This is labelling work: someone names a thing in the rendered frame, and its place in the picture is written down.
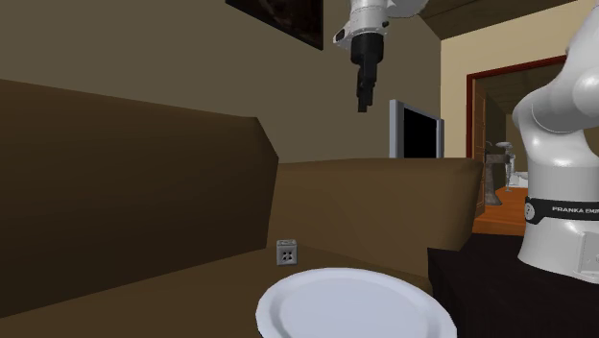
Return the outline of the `grey flat screen television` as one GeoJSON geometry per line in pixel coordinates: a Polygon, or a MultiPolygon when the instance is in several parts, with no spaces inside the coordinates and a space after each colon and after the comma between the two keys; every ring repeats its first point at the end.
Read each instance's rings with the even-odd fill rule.
{"type": "Polygon", "coordinates": [[[444,120],[390,101],[389,158],[443,158],[444,120]]]}

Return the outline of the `red framed doorway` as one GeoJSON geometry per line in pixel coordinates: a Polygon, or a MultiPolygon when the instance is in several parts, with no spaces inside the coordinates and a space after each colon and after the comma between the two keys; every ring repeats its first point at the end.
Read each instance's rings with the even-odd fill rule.
{"type": "Polygon", "coordinates": [[[521,172],[526,155],[512,112],[529,92],[548,84],[564,61],[558,56],[467,75],[467,156],[485,163],[473,232],[524,234],[527,188],[510,167],[509,147],[515,147],[515,167],[521,172]]]}

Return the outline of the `small grey cube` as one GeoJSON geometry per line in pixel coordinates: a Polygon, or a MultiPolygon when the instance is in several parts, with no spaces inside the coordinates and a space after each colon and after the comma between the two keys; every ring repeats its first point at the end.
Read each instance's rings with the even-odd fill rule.
{"type": "Polygon", "coordinates": [[[295,239],[282,239],[276,241],[276,265],[297,265],[298,243],[295,239]]]}

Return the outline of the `white round plate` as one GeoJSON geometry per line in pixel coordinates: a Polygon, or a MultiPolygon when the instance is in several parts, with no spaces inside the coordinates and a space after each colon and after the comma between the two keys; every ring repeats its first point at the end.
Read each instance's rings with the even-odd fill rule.
{"type": "Polygon", "coordinates": [[[431,296],[363,269],[283,278],[262,295],[255,319],[263,338],[458,338],[450,315],[431,296]]]}

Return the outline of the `dark robot stand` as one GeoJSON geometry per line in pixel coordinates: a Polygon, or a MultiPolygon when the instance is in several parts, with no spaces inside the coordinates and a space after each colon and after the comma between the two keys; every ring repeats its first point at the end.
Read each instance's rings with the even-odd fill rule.
{"type": "Polygon", "coordinates": [[[474,233],[458,251],[428,249],[433,297],[458,338],[599,338],[599,284],[517,258],[522,238],[474,233]]]}

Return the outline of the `dark wall picture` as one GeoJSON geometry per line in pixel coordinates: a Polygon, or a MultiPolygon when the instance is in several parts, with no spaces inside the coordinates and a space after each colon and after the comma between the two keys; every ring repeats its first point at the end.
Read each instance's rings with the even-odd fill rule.
{"type": "Polygon", "coordinates": [[[323,0],[225,0],[318,50],[323,50],[323,0]]]}

